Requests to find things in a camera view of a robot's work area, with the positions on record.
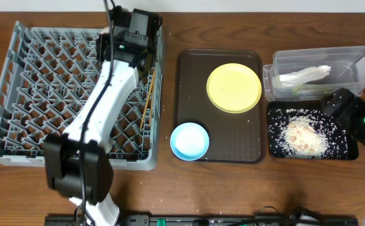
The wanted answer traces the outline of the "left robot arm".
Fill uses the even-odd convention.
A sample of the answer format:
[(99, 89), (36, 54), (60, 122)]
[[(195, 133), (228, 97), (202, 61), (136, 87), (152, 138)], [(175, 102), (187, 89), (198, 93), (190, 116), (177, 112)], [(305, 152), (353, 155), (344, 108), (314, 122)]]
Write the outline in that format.
[(110, 134), (139, 81), (159, 73), (162, 28), (140, 33), (107, 28), (99, 34), (100, 76), (87, 102), (61, 135), (43, 143), (48, 186), (77, 205), (76, 225), (116, 225), (119, 207), (110, 195), (114, 178), (107, 157)]

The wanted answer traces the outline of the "light blue bowl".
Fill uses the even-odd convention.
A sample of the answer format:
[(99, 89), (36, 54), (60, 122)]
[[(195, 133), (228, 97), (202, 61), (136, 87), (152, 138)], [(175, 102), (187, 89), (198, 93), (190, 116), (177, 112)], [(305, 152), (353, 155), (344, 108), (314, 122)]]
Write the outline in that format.
[(196, 161), (202, 158), (210, 144), (206, 129), (194, 122), (178, 125), (170, 136), (173, 154), (184, 161)]

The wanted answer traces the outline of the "wooden chopstick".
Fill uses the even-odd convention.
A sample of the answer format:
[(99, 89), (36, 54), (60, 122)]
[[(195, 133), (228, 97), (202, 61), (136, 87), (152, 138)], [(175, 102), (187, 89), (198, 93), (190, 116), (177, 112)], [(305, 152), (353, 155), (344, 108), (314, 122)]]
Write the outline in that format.
[(148, 105), (149, 105), (149, 101), (151, 99), (151, 93), (152, 93), (152, 89), (153, 89), (153, 86), (154, 86), (155, 78), (156, 78), (156, 68), (154, 69), (153, 74), (152, 74), (152, 80), (151, 80), (151, 84), (149, 86), (149, 91), (148, 91), (148, 94), (147, 94), (147, 99), (146, 99), (146, 103), (145, 103), (145, 107), (144, 107), (144, 113), (143, 113), (141, 124), (140, 124), (140, 130), (144, 127), (146, 111), (147, 111), (147, 108), (148, 108)]
[(152, 111), (154, 108), (154, 91), (151, 93), (151, 108), (150, 108), (150, 114), (149, 114), (149, 126), (151, 127), (152, 122)]

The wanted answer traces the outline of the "yellow plate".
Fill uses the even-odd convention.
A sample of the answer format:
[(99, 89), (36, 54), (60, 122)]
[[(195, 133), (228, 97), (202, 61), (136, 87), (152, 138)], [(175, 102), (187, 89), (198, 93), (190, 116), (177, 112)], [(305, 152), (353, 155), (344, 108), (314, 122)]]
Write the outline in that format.
[(218, 109), (232, 114), (254, 108), (262, 95), (258, 75), (239, 63), (227, 63), (215, 68), (206, 82), (209, 100)]

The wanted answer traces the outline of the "white napkin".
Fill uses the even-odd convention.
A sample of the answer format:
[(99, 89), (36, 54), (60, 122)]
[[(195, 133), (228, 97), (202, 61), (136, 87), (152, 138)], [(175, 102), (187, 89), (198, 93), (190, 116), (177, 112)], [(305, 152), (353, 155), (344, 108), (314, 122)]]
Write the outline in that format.
[(282, 74), (278, 77), (283, 86), (291, 87), (323, 79), (330, 74), (330, 71), (330, 66), (321, 65), (318, 67), (308, 67), (298, 72)]

